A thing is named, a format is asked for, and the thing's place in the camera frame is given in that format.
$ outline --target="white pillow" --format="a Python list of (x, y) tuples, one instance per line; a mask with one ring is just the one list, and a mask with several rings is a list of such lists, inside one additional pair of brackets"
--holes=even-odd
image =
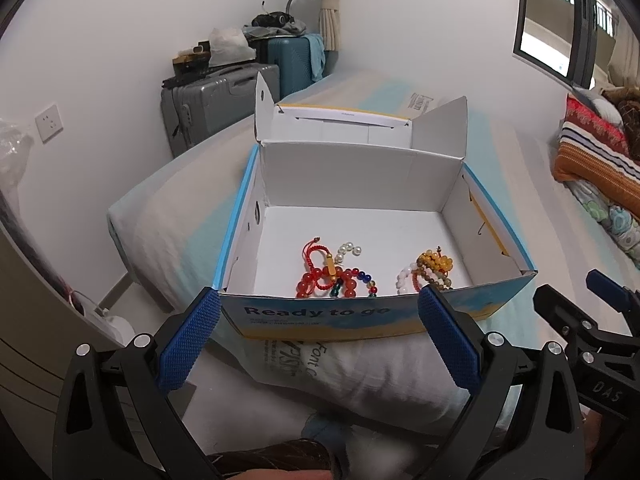
[(580, 93), (585, 99), (587, 99), (591, 107), (595, 108), (595, 112), (603, 118), (605, 121), (613, 124), (617, 129), (623, 130), (624, 124), (622, 122), (622, 116), (618, 109), (607, 101), (603, 96), (594, 92), (593, 90), (586, 90), (584, 88), (575, 88), (575, 91)]
[(594, 99), (592, 102), (596, 107), (596, 110), (600, 117), (602, 117), (605, 121), (609, 121), (609, 123), (613, 124), (619, 130), (622, 130), (624, 128), (622, 116), (613, 104), (611, 104), (602, 96), (599, 96), (598, 99)]

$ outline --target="curtain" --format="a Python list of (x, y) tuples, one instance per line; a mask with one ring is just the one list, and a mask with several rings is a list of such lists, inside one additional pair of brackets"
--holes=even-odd
[(609, 81), (615, 86), (640, 86), (640, 43), (622, 16), (609, 61)]
[(322, 0), (320, 34), (325, 50), (340, 50), (340, 0)]

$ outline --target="gray suitcase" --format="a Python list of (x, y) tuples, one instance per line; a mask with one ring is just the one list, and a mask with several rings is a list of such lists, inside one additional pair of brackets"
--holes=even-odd
[(260, 63), (223, 67), (196, 82), (162, 89), (162, 117), (174, 157), (254, 113), (258, 72), (279, 101), (280, 70)]

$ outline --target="cardboard box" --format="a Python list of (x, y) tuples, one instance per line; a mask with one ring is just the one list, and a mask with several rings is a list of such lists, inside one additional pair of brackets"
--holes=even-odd
[[(356, 110), (279, 107), (258, 76), (250, 157), (213, 287), (223, 313), (247, 338), (354, 340), (423, 332), (417, 295), (396, 277), (425, 250), (451, 257), (458, 310), (481, 320), (536, 271), (482, 184), (463, 163), (466, 98), (413, 120)], [(321, 237), (343, 268), (371, 274), (356, 298), (295, 299), (306, 272), (302, 248)], [(324, 266), (318, 253), (316, 266)]]

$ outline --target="striped pillow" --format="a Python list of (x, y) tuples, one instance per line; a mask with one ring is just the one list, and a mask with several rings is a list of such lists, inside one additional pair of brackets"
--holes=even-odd
[(624, 134), (572, 97), (552, 173), (558, 182), (583, 178), (640, 217), (640, 167), (628, 158)]

